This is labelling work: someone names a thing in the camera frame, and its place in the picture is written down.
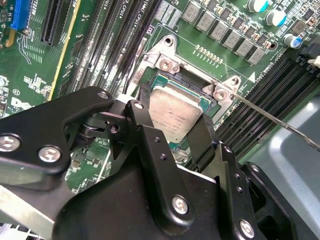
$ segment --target black mechanical arm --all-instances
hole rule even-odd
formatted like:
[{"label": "black mechanical arm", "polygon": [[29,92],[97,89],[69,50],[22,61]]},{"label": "black mechanical arm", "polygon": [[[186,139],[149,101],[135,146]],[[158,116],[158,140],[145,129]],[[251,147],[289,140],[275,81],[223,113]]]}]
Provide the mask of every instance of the black mechanical arm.
[{"label": "black mechanical arm", "polygon": [[63,203],[54,240],[317,239],[258,166],[238,165],[204,116],[187,136],[203,176],[177,167],[148,102],[114,101],[98,87],[1,119],[0,184],[50,195],[71,152],[97,137],[110,141],[111,176]]}]

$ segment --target blue pcie slot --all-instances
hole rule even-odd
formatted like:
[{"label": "blue pcie slot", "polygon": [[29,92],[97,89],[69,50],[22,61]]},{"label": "blue pcie slot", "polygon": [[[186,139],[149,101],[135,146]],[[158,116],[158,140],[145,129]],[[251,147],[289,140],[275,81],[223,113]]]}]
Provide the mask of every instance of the blue pcie slot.
[{"label": "blue pcie slot", "polygon": [[31,0],[16,0],[11,27],[14,30],[22,30],[27,27],[30,13]]}]

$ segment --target white capacitor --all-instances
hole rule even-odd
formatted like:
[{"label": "white capacitor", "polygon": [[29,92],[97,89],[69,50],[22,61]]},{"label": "white capacitor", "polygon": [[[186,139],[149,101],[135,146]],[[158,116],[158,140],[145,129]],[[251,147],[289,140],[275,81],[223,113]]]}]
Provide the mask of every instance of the white capacitor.
[{"label": "white capacitor", "polygon": [[261,13],[268,7],[268,0],[248,0],[247,8],[249,12]]},{"label": "white capacitor", "polygon": [[287,15],[284,11],[279,10],[270,10],[265,15],[265,22],[269,26],[275,26],[280,27],[282,26],[286,21]]},{"label": "white capacitor", "polygon": [[284,35],[283,42],[285,45],[292,49],[297,49],[302,44],[302,39],[300,37],[294,36],[291,33]]}]

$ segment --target motherboard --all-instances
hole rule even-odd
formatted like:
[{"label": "motherboard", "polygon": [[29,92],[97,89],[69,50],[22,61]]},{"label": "motherboard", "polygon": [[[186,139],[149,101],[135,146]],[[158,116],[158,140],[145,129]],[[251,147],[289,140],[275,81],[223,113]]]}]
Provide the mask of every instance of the motherboard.
[{"label": "motherboard", "polygon": [[[89,86],[149,93],[178,164],[195,169],[188,132],[201,115],[237,158],[275,124],[217,86],[284,119],[319,91],[307,61],[320,44],[319,0],[0,0],[0,117]],[[97,138],[72,154],[76,194],[108,177]]]}]

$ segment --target metal screw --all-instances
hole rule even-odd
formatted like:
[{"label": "metal screw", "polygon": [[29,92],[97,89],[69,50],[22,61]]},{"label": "metal screw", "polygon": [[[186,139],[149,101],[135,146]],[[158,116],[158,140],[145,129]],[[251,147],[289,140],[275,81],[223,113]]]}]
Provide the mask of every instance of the metal screw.
[{"label": "metal screw", "polygon": [[240,228],[241,228],[243,234],[247,238],[253,239],[255,237],[255,231],[254,231],[253,227],[246,220],[240,220]]},{"label": "metal screw", "polygon": [[108,95],[107,95],[107,93],[104,92],[104,91],[98,92],[98,96],[99,96],[100,98],[103,98],[103,99],[108,99],[108,98],[109,98]]},{"label": "metal screw", "polygon": [[230,147],[228,147],[228,146],[224,146],[224,149],[225,149],[227,152],[232,153],[232,150],[231,150],[231,148],[230,148]]},{"label": "metal screw", "polygon": [[135,102],[134,105],[138,108],[138,109],[143,109],[144,106],[140,103],[140,102]]},{"label": "metal screw", "polygon": [[0,136],[0,151],[12,152],[20,146],[20,140],[15,136]]},{"label": "metal screw", "polygon": [[251,167],[255,172],[259,172],[259,168],[256,165],[251,165]]},{"label": "metal screw", "polygon": [[173,197],[172,206],[178,214],[186,214],[188,212],[188,204],[182,197]]},{"label": "metal screw", "polygon": [[39,158],[46,163],[54,163],[61,157],[60,151],[54,146],[45,146],[38,152]]},{"label": "metal screw", "polygon": [[25,28],[25,29],[22,30],[22,32],[23,32],[24,34],[26,34],[26,35],[29,35],[30,29]]}]

